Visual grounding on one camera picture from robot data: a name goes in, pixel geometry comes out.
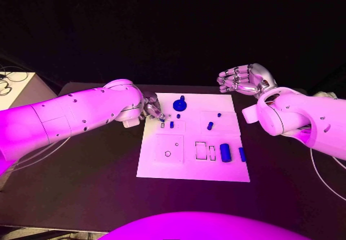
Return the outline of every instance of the white cable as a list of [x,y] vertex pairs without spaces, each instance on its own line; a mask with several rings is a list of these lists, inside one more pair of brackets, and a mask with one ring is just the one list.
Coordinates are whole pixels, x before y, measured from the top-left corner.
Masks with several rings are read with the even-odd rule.
[[312,168],[314,168],[314,171],[317,173],[317,176],[318,176],[318,179],[321,180],[321,182],[324,183],[325,187],[328,188],[328,190],[334,193],[334,195],[342,199],[346,201],[346,198],[331,189],[331,187],[327,185],[327,183],[324,182],[322,180],[322,177],[317,171],[317,168],[315,168],[315,162],[314,162],[314,157],[312,157],[312,149],[309,148],[309,156],[311,156],[311,164],[312,164]]
[[56,144],[51,143],[41,151],[38,151],[32,156],[30,156],[27,159],[24,159],[22,161],[18,161],[17,163],[12,164],[12,167],[15,167],[18,164],[27,162],[28,160],[31,160],[34,157],[37,157],[53,145]]
[[340,161],[337,160],[337,158],[332,156],[334,161],[337,162],[337,164],[346,169],[346,166],[340,163]]
[[24,169],[25,167],[28,167],[28,166],[31,166],[32,164],[35,164],[37,162],[40,162],[45,157],[48,157],[48,156],[56,152],[56,150],[63,146],[63,144],[66,143],[66,141],[67,141],[69,139],[70,139],[70,138],[67,138],[67,139],[63,141],[63,143],[58,145],[58,147],[57,147],[44,157],[41,157],[38,160],[35,160],[35,161],[31,162],[30,164],[27,164],[27,165],[21,166],[21,167],[18,167],[18,168],[7,171],[5,174],[7,174],[7,173],[11,173],[11,172],[14,172],[14,171],[17,171],[17,170],[20,170],[20,169]]

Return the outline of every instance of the dark background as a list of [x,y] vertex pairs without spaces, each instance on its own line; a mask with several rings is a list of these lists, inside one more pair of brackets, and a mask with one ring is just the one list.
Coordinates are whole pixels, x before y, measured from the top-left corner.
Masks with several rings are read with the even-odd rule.
[[9,0],[0,9],[0,63],[56,92],[118,78],[216,86],[220,71],[259,63],[278,85],[346,97],[341,1]]

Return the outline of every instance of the puzzle board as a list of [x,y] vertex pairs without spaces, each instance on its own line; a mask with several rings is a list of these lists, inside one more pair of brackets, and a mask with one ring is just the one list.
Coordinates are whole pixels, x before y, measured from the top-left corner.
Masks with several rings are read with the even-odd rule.
[[[180,96],[187,107],[178,112],[172,102]],[[231,96],[156,93],[156,97],[165,121],[145,119],[136,177],[249,182]],[[221,162],[220,144],[229,145],[230,162]]]

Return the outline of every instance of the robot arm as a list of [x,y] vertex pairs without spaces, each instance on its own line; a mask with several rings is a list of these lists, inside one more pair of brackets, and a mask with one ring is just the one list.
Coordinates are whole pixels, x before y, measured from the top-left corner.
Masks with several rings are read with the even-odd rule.
[[256,104],[242,110],[246,123],[259,121],[272,135],[295,138],[308,148],[346,160],[346,100],[305,96],[278,87],[267,70],[256,63],[218,74],[221,93],[253,95]]
[[0,111],[0,174],[32,150],[112,120],[123,127],[146,115],[164,119],[154,93],[142,95],[126,79],[47,101]]

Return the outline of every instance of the blue object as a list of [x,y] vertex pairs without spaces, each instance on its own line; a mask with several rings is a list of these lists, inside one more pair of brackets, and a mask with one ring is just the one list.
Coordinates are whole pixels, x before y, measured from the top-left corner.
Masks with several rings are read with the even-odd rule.
[[172,102],[172,109],[177,112],[181,112],[185,109],[185,107],[187,107],[185,98],[184,96],[181,96],[180,99]]
[[213,127],[213,122],[210,121],[208,124],[207,124],[205,129],[207,129],[207,130],[211,130],[211,127]]
[[231,161],[231,158],[230,158],[229,145],[226,143],[218,145],[218,151],[220,151],[221,162],[229,163]]
[[240,157],[240,161],[246,162],[244,152],[243,152],[243,148],[242,147],[239,147],[239,157]]

